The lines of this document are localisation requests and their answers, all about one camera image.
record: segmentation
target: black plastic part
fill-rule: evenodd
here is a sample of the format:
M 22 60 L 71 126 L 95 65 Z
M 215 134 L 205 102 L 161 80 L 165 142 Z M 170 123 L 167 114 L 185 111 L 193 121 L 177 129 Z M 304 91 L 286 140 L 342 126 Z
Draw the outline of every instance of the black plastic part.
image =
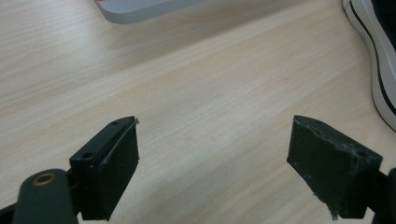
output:
M 0 223 L 8 224 L 12 222 L 12 218 L 14 217 L 15 204 L 7 206 L 0 210 Z
M 85 220 L 110 219 L 138 164 L 134 117 L 109 123 L 70 158 L 75 205 Z
M 382 157 L 329 125 L 295 116 L 288 163 L 333 218 L 363 218 Z
M 77 224 L 66 172 L 53 169 L 27 178 L 12 223 Z
M 367 198 L 367 205 L 375 212 L 373 223 L 394 223 L 389 203 L 389 196 L 392 193 L 387 193 L 389 181 L 390 178 L 388 176 L 378 172 L 377 176 L 371 181 L 369 192 L 364 195 Z
M 389 177 L 387 180 L 387 199 L 389 203 L 389 209 L 392 213 L 393 223 L 396 222 L 396 169 L 393 168 L 389 172 Z

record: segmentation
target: gray base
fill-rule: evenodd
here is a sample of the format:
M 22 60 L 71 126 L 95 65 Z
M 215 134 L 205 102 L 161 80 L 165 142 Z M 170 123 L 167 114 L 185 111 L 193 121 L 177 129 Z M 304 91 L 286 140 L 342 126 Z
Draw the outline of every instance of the gray base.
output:
M 93 0 L 108 21 L 120 24 L 143 21 L 188 7 L 203 0 Z

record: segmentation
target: wood grain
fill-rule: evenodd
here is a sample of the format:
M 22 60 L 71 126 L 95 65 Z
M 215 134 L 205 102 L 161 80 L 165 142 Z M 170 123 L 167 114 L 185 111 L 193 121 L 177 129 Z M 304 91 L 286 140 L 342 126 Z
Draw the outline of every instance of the wood grain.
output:
M 341 1 L 206 0 L 132 25 L 91 1 L 4 1 L 0 33 L 2 207 L 131 115 L 141 160 L 110 223 L 332 223 L 286 164 L 295 114 L 396 166 Z

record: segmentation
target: sneaker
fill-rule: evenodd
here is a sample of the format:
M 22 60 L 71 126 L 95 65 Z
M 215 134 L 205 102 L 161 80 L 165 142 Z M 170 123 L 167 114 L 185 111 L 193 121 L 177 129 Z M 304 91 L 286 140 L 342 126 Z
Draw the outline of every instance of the sneaker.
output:
M 370 53 L 375 106 L 396 131 L 396 1 L 343 0 L 353 27 Z

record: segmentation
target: light wood surface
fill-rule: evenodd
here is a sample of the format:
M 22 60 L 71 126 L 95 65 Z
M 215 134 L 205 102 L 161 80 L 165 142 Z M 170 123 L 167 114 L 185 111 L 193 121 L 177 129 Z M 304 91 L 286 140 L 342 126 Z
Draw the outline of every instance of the light wood surface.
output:
M 396 167 L 396 133 L 341 5 L 206 0 L 117 25 L 92 1 L 3 1 L 0 206 L 135 115 L 141 159 L 110 223 L 332 223 L 286 163 L 293 115 L 383 155 L 382 172 Z

